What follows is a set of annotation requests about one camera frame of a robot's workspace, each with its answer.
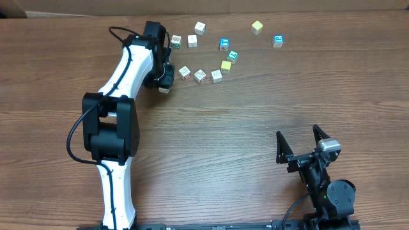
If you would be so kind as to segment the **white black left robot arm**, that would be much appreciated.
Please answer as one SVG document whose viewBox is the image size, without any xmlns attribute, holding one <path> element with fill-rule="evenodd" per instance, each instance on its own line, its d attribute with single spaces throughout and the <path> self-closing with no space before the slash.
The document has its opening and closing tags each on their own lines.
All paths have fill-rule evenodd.
<svg viewBox="0 0 409 230">
<path fill-rule="evenodd" d="M 104 217 L 97 229 L 135 229 L 131 165 L 140 131 L 135 99 L 141 87 L 168 93 L 174 82 L 172 48 L 166 28 L 147 21 L 142 34 L 130 31 L 121 41 L 123 54 L 107 83 L 82 99 L 84 148 L 102 180 Z"/>
</svg>

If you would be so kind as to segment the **red elephant wooden block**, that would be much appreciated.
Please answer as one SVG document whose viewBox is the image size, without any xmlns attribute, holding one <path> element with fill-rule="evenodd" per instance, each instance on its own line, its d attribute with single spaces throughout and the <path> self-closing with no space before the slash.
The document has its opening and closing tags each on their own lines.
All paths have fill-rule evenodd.
<svg viewBox="0 0 409 230">
<path fill-rule="evenodd" d="M 204 71 L 198 70 L 198 71 L 194 74 L 194 78 L 195 78 L 195 80 L 196 80 L 199 84 L 202 84 L 202 83 L 207 79 L 207 76 L 206 76 L 206 74 L 204 73 Z"/>
</svg>

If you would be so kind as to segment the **yellow letter wooden block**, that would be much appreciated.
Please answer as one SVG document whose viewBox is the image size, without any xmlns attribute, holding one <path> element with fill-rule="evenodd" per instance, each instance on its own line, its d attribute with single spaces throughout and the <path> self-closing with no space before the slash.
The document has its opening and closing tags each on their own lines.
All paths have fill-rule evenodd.
<svg viewBox="0 0 409 230">
<path fill-rule="evenodd" d="M 166 93 L 166 94 L 168 94 L 169 91 L 170 91 L 169 88 L 158 88 L 158 90 L 159 90 L 161 93 Z"/>
</svg>

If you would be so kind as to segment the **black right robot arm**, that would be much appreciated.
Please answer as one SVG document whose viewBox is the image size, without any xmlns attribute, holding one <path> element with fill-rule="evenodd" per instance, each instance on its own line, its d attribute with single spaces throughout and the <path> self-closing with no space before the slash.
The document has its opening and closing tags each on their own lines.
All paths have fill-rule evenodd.
<svg viewBox="0 0 409 230">
<path fill-rule="evenodd" d="M 326 168 L 336 161 L 341 152 L 338 140 L 327 135 L 317 124 L 313 125 L 316 147 L 309 153 L 294 155 L 285 137 L 276 133 L 278 164 L 287 164 L 289 173 L 298 172 L 307 193 L 295 201 L 282 220 L 273 220 L 273 229 L 360 229 L 354 214 L 355 185 L 348 180 L 331 181 Z M 310 198 L 314 211 L 302 220 L 288 220 L 291 211 L 306 198 Z"/>
</svg>

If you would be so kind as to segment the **red edged bee block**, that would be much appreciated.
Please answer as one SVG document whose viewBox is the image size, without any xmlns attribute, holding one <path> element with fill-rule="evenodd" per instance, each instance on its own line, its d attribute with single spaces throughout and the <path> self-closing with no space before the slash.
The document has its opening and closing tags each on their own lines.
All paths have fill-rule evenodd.
<svg viewBox="0 0 409 230">
<path fill-rule="evenodd" d="M 186 81 L 191 77 L 191 71 L 188 69 L 187 66 L 183 66 L 178 70 L 179 76 Z"/>
</svg>

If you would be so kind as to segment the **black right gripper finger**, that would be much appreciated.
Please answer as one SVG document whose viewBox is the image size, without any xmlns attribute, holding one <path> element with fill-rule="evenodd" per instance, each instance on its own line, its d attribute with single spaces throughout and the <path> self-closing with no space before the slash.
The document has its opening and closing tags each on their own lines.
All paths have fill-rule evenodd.
<svg viewBox="0 0 409 230">
<path fill-rule="evenodd" d="M 293 151 L 291 150 L 285 137 L 280 131 L 277 131 L 276 139 L 277 139 L 276 163 L 277 164 L 288 163 L 290 161 L 290 158 L 293 157 Z"/>
<path fill-rule="evenodd" d="M 330 136 L 327 135 L 317 124 L 313 125 L 313 134 L 317 148 L 328 148 L 328 141 L 330 141 Z"/>
</svg>

